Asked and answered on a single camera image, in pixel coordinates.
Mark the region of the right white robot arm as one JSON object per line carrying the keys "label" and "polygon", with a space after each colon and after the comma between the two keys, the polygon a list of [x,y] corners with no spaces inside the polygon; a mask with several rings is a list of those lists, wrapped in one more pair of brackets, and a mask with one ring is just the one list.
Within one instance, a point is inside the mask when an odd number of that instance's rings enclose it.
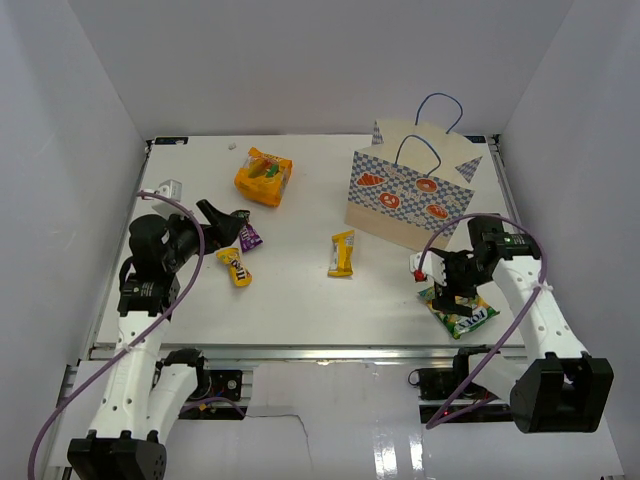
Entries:
{"label": "right white robot arm", "polygon": [[593,433],[600,424],[614,373],[576,337],[547,282],[542,245],[524,227],[505,231],[509,219],[475,213],[463,217],[471,247],[458,252],[427,244],[413,255],[416,281],[434,283],[433,306],[444,313],[471,314],[457,303],[480,286],[499,287],[515,317],[493,347],[460,350],[451,374],[453,392],[428,420],[436,426],[473,411],[451,411],[459,396],[472,399],[486,390],[504,401],[523,433]]}

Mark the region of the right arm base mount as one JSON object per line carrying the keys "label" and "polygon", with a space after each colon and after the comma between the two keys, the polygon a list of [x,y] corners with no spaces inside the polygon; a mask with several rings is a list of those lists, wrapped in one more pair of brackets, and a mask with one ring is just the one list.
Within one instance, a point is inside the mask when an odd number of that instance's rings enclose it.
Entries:
{"label": "right arm base mount", "polygon": [[[457,388],[456,376],[451,368],[420,368],[412,370],[407,377],[408,384],[419,391],[419,411],[421,422],[426,424]],[[488,398],[490,393],[483,387],[471,383],[458,399],[443,414],[450,416],[469,405],[477,404]],[[473,412],[451,420],[451,423],[510,422],[509,407],[494,401],[483,405]]]}

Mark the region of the green fox's candy bag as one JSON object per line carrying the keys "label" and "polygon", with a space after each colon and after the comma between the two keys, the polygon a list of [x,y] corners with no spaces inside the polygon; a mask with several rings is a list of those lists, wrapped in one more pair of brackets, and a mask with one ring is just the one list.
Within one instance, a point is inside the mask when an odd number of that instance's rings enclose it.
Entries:
{"label": "green fox's candy bag", "polygon": [[433,286],[419,291],[418,297],[455,340],[459,340],[463,335],[481,328],[487,321],[500,314],[498,310],[489,305],[479,295],[472,298],[455,297],[457,305],[471,309],[471,317],[461,316],[456,313],[442,313],[436,310],[433,307],[433,300],[435,298],[435,289]]}

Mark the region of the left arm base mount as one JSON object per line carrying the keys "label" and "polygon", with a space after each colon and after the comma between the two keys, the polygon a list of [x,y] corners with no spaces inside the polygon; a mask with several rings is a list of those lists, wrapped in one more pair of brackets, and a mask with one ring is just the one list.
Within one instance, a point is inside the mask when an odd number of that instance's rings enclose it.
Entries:
{"label": "left arm base mount", "polygon": [[188,411],[218,406],[239,407],[242,386],[241,370],[205,370],[183,409]]}

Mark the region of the yellow snack bar packet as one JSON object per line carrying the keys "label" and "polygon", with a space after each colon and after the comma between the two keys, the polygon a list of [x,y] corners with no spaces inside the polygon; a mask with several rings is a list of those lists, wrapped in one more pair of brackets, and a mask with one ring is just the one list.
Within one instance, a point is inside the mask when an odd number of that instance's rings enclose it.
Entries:
{"label": "yellow snack bar packet", "polygon": [[352,253],[355,231],[349,230],[332,236],[333,257],[328,269],[330,277],[350,277],[353,275]]}

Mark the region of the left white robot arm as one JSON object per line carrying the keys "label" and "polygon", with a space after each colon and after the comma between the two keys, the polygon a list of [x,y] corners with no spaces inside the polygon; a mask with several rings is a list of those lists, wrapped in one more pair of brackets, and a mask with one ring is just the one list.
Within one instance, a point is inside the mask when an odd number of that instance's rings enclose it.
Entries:
{"label": "left white robot arm", "polygon": [[200,350],[160,355],[171,317],[188,289],[179,270],[190,260],[231,246],[246,226],[243,213],[222,213],[202,199],[199,223],[178,202],[169,214],[145,214],[129,226],[130,255],[119,273],[118,336],[109,376],[87,434],[71,440],[67,459],[81,479],[161,479],[166,439],[189,398],[205,396],[211,374]]}

